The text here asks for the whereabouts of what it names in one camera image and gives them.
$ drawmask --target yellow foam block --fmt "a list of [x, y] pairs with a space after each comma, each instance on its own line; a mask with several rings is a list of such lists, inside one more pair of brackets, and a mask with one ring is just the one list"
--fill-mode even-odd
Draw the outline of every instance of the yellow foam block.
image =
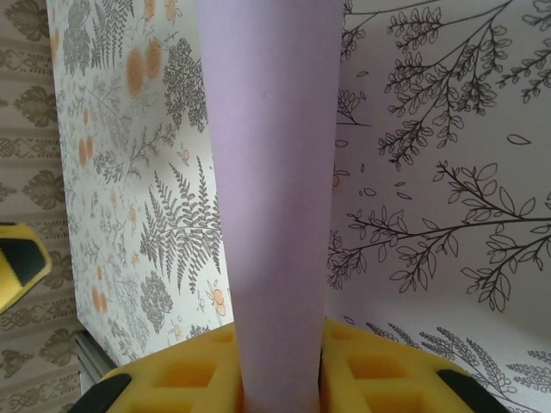
[[[455, 364], [347, 324], [325, 321], [321, 370], [323, 413], [507, 411]], [[474, 398], [469, 407], [441, 371], [470, 380], [475, 387], [463, 394], [481, 392], [482, 404]], [[243, 388], [233, 324], [116, 368], [96, 387], [72, 412], [239, 413]], [[98, 400], [103, 407], [93, 410]]]

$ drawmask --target botanical wallpaper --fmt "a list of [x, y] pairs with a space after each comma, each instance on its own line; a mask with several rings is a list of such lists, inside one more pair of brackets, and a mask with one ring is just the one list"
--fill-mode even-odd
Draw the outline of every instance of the botanical wallpaper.
[[24, 222], [53, 271], [0, 316], [0, 411], [59, 413], [80, 396], [77, 321], [45, 0], [3, 0], [0, 221]]
[[[80, 320], [118, 363], [231, 322], [194, 2], [48, 15]], [[518, 413], [551, 404], [550, 79], [549, 0], [344, 4], [327, 316]]]

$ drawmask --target lavender paper tube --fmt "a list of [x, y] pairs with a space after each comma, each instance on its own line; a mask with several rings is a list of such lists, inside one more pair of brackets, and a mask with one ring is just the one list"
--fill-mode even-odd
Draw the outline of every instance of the lavender paper tube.
[[341, 0], [198, 0], [245, 413], [319, 411]]

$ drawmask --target damask wallpaper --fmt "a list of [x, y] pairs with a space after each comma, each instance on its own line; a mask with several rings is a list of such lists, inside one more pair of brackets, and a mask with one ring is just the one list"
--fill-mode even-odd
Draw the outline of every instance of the damask wallpaper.
[[[231, 322], [194, 2], [48, 14], [80, 320], [118, 363]], [[549, 0], [344, 5], [326, 314], [515, 413], [551, 405], [550, 27]]]
[[0, 1], [0, 221], [25, 222], [53, 271], [0, 316], [0, 411], [79, 397], [77, 321], [45, 0]]

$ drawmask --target yellow object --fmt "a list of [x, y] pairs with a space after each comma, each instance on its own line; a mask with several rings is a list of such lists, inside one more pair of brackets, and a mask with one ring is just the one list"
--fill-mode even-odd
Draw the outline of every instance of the yellow object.
[[[507, 413], [455, 364], [347, 324], [325, 321], [321, 371], [323, 413]], [[242, 399], [228, 324], [116, 368], [70, 412], [240, 413]]]
[[39, 237], [24, 224], [0, 223], [0, 314], [52, 270]]

